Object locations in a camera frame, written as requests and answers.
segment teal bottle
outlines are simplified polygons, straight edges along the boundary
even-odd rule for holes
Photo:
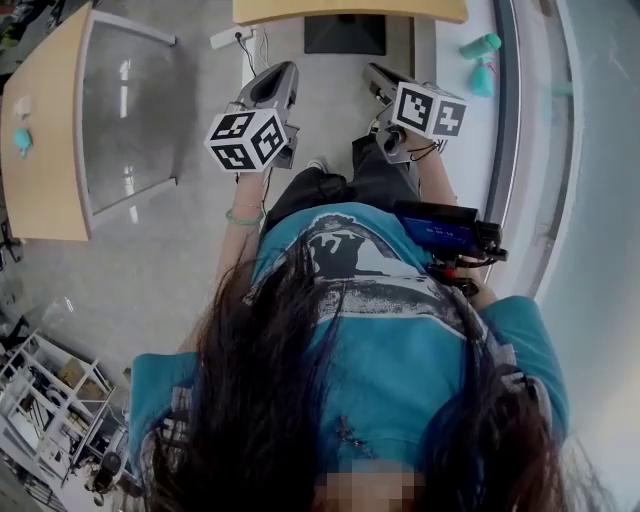
[[[502,40],[495,34],[487,34],[460,48],[460,54],[468,60],[478,59],[495,52],[502,46]]]

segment floor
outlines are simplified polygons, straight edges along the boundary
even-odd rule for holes
[[[136,355],[174,351],[211,299],[235,183],[203,141],[239,92],[242,50],[209,45],[232,26],[227,0],[105,0],[99,8],[174,33],[178,45],[94,32],[84,88],[94,210],[171,175],[178,187],[101,226],[88,243],[30,240],[23,261],[0,276],[0,300],[69,349],[100,357],[118,381]],[[381,58],[305,55],[301,19],[266,28],[271,63],[292,60],[300,70],[290,122],[301,127],[294,170],[274,170],[269,205],[316,155],[351,174],[350,143],[380,110],[362,68],[375,60],[409,73],[411,52],[406,18],[388,19]]]

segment electronic device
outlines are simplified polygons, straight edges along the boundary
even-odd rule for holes
[[[215,117],[204,145],[223,171],[291,168],[299,128],[287,119],[297,91],[298,68],[282,62],[251,80],[225,113]]]
[[[466,296],[477,293],[469,279],[456,277],[456,268],[478,268],[506,261],[509,254],[500,247],[499,224],[478,220],[478,210],[461,206],[397,201],[393,213],[411,239],[427,250],[433,263],[427,272]]]
[[[464,99],[434,83],[420,84],[373,62],[365,66],[363,78],[384,105],[377,116],[380,126],[376,142],[389,163],[412,160],[403,144],[405,130],[440,141],[438,151],[442,151],[448,139],[459,136],[467,110]]]

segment long dark hair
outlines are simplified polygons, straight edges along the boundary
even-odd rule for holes
[[[187,431],[156,435],[146,510],[314,506],[324,377],[341,304],[311,347],[327,285],[314,279],[305,240],[247,293],[252,268],[230,272],[200,326]],[[505,369],[481,342],[470,306],[453,293],[451,300],[467,331],[464,386],[425,425],[428,448],[416,469],[426,485],[415,510],[572,509],[535,394],[505,388]]]

